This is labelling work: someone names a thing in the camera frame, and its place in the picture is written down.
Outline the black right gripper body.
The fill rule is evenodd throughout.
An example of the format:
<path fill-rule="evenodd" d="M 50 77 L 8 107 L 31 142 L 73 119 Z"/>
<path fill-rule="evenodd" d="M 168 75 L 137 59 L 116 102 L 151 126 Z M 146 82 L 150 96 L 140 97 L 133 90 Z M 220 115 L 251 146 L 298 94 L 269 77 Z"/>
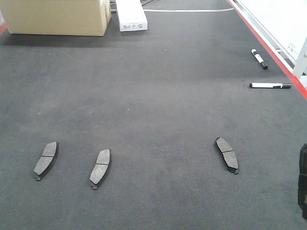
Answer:
<path fill-rule="evenodd" d="M 302 209 L 302 217 L 307 219 L 307 144 L 305 143 L 300 150 L 299 157 L 299 177 L 297 201 Z"/>

